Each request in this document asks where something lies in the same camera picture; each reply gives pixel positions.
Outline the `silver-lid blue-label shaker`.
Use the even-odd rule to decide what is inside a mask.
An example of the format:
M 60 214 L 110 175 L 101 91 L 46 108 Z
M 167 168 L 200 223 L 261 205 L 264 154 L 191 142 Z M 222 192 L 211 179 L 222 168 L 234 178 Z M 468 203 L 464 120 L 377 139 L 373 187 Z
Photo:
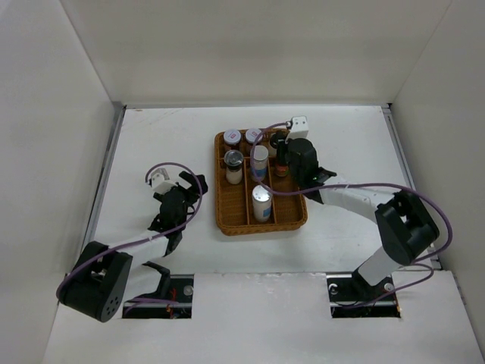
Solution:
M 253 163 L 250 165 L 251 179 L 263 180 L 268 171 L 269 151 L 265 146 L 257 145 L 253 152 Z

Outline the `white-lid sauce jar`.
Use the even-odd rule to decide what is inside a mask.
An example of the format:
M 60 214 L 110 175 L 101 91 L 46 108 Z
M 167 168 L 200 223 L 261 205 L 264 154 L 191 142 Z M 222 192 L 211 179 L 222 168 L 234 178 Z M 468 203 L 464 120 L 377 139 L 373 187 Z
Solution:
M 237 129 L 226 130 L 223 134 L 224 150 L 240 150 L 242 135 Z
M 246 152 L 248 155 L 250 154 L 252 147 L 254 146 L 254 143 L 260 133 L 261 129 L 258 128 L 249 128 L 245 132 Z

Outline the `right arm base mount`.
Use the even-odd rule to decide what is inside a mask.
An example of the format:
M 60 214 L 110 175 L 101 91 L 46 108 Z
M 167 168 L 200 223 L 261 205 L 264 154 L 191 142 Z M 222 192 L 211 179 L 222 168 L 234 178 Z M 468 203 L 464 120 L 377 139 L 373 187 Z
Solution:
M 328 274 L 326 280 L 333 319 L 401 318 L 391 276 L 375 286 L 351 272 Z

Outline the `clear-cap grinder bottle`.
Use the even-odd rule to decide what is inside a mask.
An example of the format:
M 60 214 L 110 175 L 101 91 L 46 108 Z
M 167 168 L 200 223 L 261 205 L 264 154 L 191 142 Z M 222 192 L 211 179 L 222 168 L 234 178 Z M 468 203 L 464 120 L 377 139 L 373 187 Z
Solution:
M 243 154 L 235 149 L 227 151 L 224 155 L 226 165 L 226 179 L 230 184 L 239 184 L 243 179 Z

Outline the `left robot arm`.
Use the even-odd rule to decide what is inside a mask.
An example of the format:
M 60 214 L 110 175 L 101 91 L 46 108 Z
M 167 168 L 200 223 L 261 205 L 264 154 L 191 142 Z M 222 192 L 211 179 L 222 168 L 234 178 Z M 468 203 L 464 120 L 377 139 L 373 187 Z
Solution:
M 155 263 L 159 257 L 174 252 L 183 237 L 187 224 L 196 216 L 202 197 L 208 192 L 205 176 L 183 169 L 179 177 L 189 185 L 173 182 L 164 168 L 149 172 L 145 182 L 152 188 L 159 202 L 158 214 L 137 240 L 128 240 L 110 247 L 92 241 L 84 247 L 72 271 L 56 290 L 59 303 L 99 322 L 107 322 L 125 302 L 131 306 L 142 303 L 163 303 L 170 293 L 169 269 Z M 125 290 L 131 270 L 145 266 L 160 276 L 150 277 L 144 284 L 144 293 L 125 299 Z

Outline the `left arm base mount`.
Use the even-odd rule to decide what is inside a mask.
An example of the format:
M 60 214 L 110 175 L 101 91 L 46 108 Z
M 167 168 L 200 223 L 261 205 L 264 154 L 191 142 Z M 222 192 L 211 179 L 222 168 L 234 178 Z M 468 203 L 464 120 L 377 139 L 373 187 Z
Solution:
M 157 287 L 137 294 L 122 308 L 123 319 L 190 319 L 194 294 L 194 275 L 172 275 L 168 268 L 154 262 L 144 267 L 157 272 Z

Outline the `black-cap white spice bottle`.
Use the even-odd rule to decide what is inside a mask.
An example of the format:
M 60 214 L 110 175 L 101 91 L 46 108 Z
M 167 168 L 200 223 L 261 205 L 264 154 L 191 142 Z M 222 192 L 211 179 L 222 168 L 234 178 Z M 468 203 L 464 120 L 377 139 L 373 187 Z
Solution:
M 281 131 L 277 131 L 275 133 L 272 133 L 269 142 L 268 142 L 268 151 L 270 156 L 276 156 L 277 155 L 277 147 L 279 145 L 279 142 L 281 140 L 285 140 L 285 133 Z

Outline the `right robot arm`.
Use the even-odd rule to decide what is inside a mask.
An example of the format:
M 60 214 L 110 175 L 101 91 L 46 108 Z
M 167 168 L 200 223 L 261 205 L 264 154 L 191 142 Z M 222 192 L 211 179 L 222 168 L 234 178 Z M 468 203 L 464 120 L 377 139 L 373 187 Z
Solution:
M 340 207 L 377 225 L 381 247 L 352 273 L 351 288 L 360 300 L 372 298 L 384 278 L 412 264 L 439 237 L 439 228 L 413 192 L 402 187 L 395 193 L 351 187 L 337 173 L 318 165 L 316 149 L 309 140 L 284 139 L 278 132 L 272 143 L 277 162 L 288 167 L 307 199 Z

